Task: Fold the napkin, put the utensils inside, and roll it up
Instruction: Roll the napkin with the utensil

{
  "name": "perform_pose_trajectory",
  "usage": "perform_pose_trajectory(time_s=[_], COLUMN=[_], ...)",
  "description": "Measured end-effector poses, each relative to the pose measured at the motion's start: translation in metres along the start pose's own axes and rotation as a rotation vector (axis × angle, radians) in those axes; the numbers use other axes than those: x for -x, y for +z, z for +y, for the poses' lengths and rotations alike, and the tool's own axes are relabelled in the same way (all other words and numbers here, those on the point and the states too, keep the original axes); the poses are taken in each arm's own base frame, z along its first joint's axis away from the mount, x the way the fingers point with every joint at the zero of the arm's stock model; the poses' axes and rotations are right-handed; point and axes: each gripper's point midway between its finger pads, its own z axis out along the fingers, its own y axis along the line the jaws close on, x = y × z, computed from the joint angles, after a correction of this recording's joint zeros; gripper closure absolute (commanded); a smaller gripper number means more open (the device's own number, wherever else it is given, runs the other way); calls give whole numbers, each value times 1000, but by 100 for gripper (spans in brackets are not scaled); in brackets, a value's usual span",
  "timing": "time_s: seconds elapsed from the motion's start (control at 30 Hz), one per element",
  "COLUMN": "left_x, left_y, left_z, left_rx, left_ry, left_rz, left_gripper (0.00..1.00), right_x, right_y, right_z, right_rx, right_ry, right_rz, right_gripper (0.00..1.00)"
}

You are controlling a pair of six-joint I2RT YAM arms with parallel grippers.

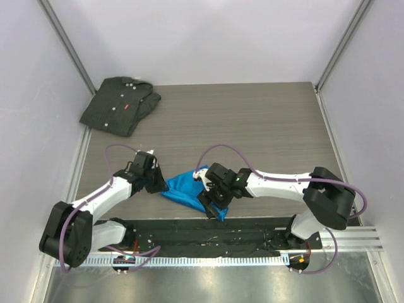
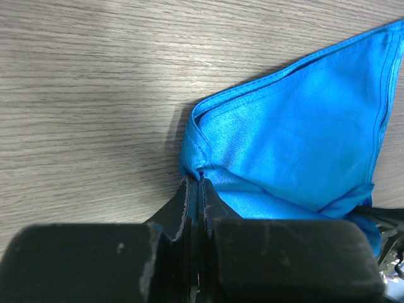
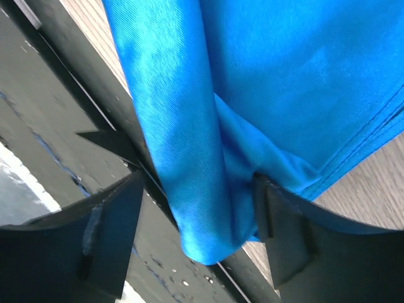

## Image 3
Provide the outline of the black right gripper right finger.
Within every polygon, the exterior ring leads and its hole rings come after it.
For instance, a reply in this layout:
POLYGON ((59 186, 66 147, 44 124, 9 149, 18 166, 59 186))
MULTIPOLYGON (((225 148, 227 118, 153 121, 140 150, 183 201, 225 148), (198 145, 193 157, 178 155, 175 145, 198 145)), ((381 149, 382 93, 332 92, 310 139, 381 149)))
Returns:
POLYGON ((403 232, 330 212, 254 177, 254 211, 283 302, 402 302, 403 232))

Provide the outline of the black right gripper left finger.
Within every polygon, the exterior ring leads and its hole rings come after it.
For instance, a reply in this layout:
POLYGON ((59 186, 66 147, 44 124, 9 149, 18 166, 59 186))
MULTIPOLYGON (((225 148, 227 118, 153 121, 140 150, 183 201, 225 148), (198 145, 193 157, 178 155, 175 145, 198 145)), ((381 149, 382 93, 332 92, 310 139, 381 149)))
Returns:
POLYGON ((133 172, 60 212, 1 227, 1 301, 119 299, 143 188, 133 172))

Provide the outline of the blue satin napkin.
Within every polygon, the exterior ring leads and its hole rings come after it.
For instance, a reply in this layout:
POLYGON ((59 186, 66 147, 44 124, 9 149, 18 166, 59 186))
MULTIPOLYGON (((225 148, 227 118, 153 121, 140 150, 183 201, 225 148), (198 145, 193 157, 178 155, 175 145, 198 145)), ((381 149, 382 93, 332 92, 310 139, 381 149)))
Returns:
POLYGON ((185 254, 258 238, 253 177, 313 200, 403 131, 402 1, 104 1, 185 254))

